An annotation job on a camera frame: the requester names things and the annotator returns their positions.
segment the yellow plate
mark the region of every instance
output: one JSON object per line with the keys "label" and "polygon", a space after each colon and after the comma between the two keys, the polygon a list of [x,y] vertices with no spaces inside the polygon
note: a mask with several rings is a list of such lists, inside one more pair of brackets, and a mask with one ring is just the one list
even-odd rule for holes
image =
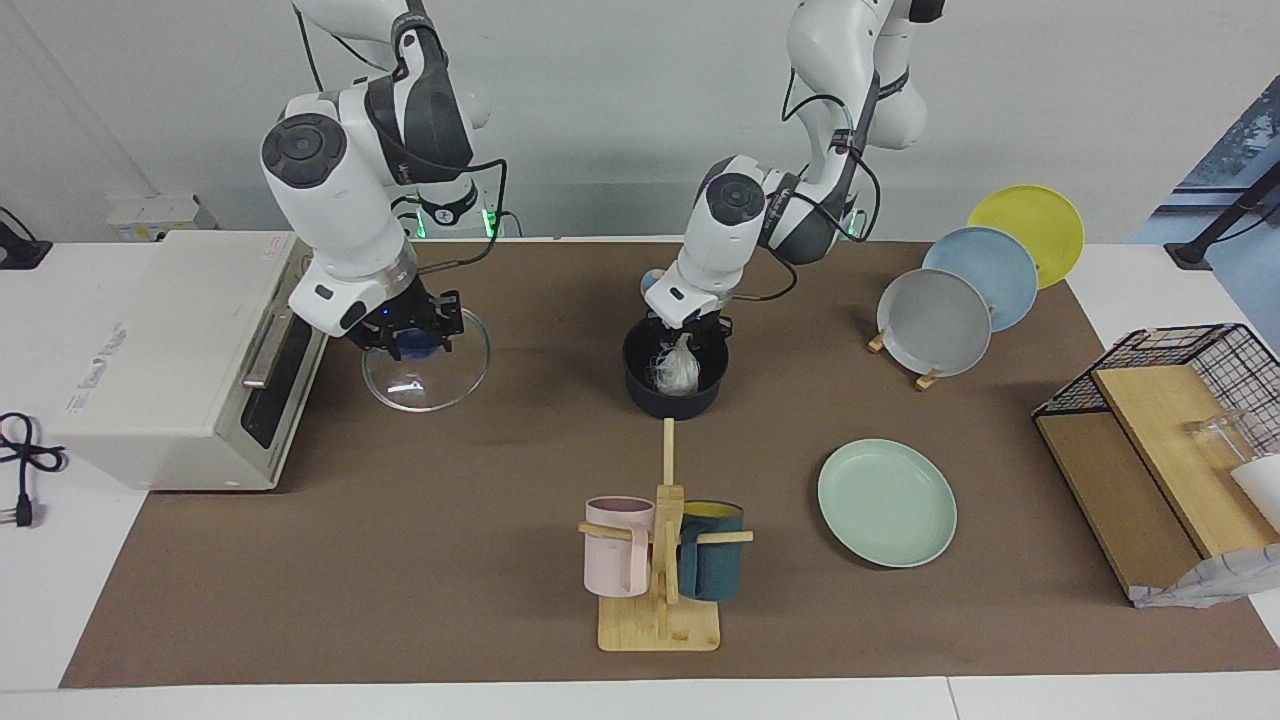
{"label": "yellow plate", "polygon": [[1036,260],[1039,290],[1061,281],[1084,250],[1084,222],[1071,201],[1038,184],[997,190],[973,209],[970,225],[1004,231]]}

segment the white table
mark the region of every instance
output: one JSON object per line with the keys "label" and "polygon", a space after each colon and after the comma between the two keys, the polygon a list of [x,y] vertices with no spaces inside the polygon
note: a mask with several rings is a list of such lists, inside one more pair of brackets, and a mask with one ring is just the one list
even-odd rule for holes
{"label": "white table", "polygon": [[[61,411],[154,249],[60,245],[38,270],[0,274],[0,410],[37,418]],[[1245,322],[1211,274],[1176,270],[1160,247],[1088,246],[1068,281],[1105,346],[1142,327]],[[14,473],[12,465],[0,469],[0,506],[15,496]],[[0,717],[502,719],[594,711],[625,720],[652,717],[659,697],[681,714],[744,720],[1280,717],[1280,671],[55,691],[145,495],[74,461],[61,474],[37,475],[33,488],[45,510],[40,527],[0,527]],[[1253,602],[1280,638],[1280,592]]]}

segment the pink mug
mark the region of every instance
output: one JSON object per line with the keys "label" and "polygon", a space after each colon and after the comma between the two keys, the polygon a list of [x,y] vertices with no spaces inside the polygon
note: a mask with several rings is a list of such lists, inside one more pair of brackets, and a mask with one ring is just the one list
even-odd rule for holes
{"label": "pink mug", "polygon": [[631,539],[588,533],[582,584],[600,597],[636,597],[649,589],[649,533],[653,502],[604,496],[586,501],[586,521],[631,530]]}

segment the plate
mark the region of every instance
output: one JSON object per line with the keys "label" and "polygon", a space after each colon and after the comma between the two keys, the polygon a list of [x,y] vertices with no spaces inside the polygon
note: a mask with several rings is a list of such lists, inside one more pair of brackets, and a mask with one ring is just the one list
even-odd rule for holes
{"label": "plate", "polygon": [[439,340],[421,331],[397,336],[401,359],[380,348],[361,357],[365,387],[379,402],[406,413],[434,413],[452,407],[480,387],[489,370],[490,343],[484,323],[462,309],[463,332],[445,351]]}
{"label": "plate", "polygon": [[1038,184],[1015,184],[988,195],[973,209],[969,224],[1018,238],[1036,260],[1041,290],[1065,278],[1084,251],[1084,222],[1075,205]]}
{"label": "plate", "polygon": [[918,375],[959,375],[978,364],[991,343],[987,301],[964,278],[920,268],[890,283],[876,310],[884,347]]}
{"label": "plate", "polygon": [[1038,274],[1032,254],[996,228],[952,231],[924,255],[924,266],[947,270],[978,290],[991,314],[991,332],[1009,329],[1036,304]]}
{"label": "plate", "polygon": [[886,568],[924,565],[951,544],[956,500],[929,459],[888,439],[860,439],[831,454],[818,506],[845,547]]}

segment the white cloth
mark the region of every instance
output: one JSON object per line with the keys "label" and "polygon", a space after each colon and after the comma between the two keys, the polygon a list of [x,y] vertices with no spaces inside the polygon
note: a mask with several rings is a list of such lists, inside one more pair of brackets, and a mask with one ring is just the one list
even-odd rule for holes
{"label": "white cloth", "polygon": [[676,345],[663,345],[653,368],[653,384],[667,397],[689,397],[698,392],[701,365],[689,350],[689,334],[680,336]]}
{"label": "white cloth", "polygon": [[1280,587],[1280,543],[1210,557],[1171,588],[1133,585],[1134,607],[1210,607]]}

